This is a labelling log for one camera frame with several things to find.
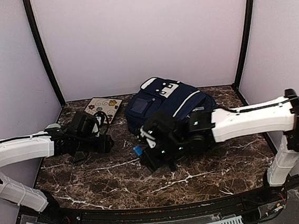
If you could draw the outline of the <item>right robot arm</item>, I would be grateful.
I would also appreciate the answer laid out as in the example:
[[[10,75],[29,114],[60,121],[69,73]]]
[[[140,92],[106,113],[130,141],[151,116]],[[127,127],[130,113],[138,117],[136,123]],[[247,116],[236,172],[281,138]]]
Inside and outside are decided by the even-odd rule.
[[[141,164],[155,172],[191,151],[272,131],[281,131],[283,135],[276,157],[266,172],[265,186],[258,193],[262,203],[270,203],[299,159],[299,96],[293,89],[286,89],[284,96],[265,103],[193,111],[184,119],[155,112],[139,130],[139,137],[148,146],[133,150]]]

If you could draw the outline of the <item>navy blue student backpack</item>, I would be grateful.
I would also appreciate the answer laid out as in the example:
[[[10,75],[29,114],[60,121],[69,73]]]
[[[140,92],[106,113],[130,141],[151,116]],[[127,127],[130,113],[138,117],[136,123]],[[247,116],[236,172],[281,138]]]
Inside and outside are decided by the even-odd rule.
[[[216,107],[214,98],[194,86],[153,77],[141,85],[124,113],[128,130],[145,142],[141,127],[153,136],[155,148],[166,151],[165,164],[175,171],[175,161],[214,142],[211,113]]]

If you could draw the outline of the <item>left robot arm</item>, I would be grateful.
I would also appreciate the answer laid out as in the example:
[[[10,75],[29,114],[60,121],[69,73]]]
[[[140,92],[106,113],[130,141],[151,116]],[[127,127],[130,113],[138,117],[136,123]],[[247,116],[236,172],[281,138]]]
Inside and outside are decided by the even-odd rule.
[[[25,136],[0,140],[0,169],[25,161],[70,155],[74,161],[84,153],[108,153],[114,141],[101,128],[108,127],[108,115],[76,112],[70,123],[48,125],[44,130]],[[0,172],[0,198],[18,206],[43,212],[52,224],[61,224],[64,211],[49,192],[36,190]]]

